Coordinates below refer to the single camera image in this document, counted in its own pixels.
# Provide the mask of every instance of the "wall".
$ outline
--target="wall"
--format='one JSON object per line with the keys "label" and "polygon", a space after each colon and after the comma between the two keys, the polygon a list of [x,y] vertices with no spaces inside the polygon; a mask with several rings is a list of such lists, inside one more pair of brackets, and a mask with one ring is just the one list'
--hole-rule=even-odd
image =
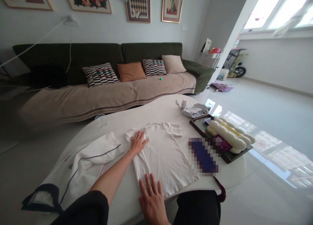
{"label": "wall", "polygon": [[[12,46],[34,43],[61,21],[61,16],[73,14],[80,27],[61,25],[41,43],[128,43],[182,42],[183,58],[193,60],[199,43],[204,18],[210,0],[184,0],[181,22],[161,22],[162,0],[151,0],[151,23],[129,23],[124,0],[110,0],[113,14],[72,11],[68,0],[49,0],[53,11],[11,9],[0,0],[0,60],[14,56]],[[187,31],[181,31],[182,25]],[[28,69],[19,60],[6,68],[12,76]]]}
{"label": "wall", "polygon": [[[220,47],[221,49],[225,47],[225,50],[217,64],[219,68],[213,74],[210,83],[216,80],[230,49],[233,47],[238,34],[248,20],[257,1],[211,0],[197,51],[201,50],[207,38],[212,40],[212,46]],[[203,59],[202,63],[211,65],[213,61]]]}
{"label": "wall", "polygon": [[245,77],[313,94],[313,38],[241,40]]}

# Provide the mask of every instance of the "beige sofa cover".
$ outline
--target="beige sofa cover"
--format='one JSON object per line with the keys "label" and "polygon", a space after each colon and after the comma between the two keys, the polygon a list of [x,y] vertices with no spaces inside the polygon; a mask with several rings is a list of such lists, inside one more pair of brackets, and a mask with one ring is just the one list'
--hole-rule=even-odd
{"label": "beige sofa cover", "polygon": [[84,84],[43,89],[25,103],[19,115],[27,125],[37,127],[55,121],[59,124],[77,122],[144,105],[168,94],[194,93],[195,86],[196,78],[185,72],[92,88]]}

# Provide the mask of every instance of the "wheel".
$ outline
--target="wheel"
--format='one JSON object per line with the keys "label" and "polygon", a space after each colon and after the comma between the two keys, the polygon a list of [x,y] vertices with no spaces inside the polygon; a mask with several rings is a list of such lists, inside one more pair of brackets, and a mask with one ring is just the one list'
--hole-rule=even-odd
{"label": "wheel", "polygon": [[246,69],[244,67],[237,67],[234,72],[237,74],[236,77],[242,77],[246,73]]}

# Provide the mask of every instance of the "floor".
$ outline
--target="floor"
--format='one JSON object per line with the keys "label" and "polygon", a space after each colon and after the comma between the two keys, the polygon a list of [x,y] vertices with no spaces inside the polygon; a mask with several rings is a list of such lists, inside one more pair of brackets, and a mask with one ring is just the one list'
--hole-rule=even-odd
{"label": "floor", "polygon": [[[228,190],[221,204],[221,224],[312,224],[313,99],[244,79],[227,82],[235,86],[231,92],[205,90],[193,96],[211,106],[213,116],[258,136],[245,155],[245,180]],[[21,134],[16,146],[0,154],[0,224],[36,224],[38,213],[21,211],[21,201],[87,123],[65,125],[39,137]],[[19,131],[9,135],[18,136]],[[176,200],[166,208],[173,222]]]}

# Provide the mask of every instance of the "clear glass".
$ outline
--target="clear glass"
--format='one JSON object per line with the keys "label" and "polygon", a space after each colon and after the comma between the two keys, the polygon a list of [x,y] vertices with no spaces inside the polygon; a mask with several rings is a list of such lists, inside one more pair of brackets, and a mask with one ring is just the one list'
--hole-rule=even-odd
{"label": "clear glass", "polygon": [[286,0],[268,28],[275,29],[283,26],[299,9],[302,8],[305,2],[306,0]]}
{"label": "clear glass", "polygon": [[108,124],[108,119],[107,117],[105,116],[105,114],[100,114],[100,115],[97,115],[95,117],[95,120],[98,121],[98,123],[101,125],[101,126],[106,126]]}
{"label": "clear glass", "polygon": [[263,27],[279,0],[258,0],[244,29]]}

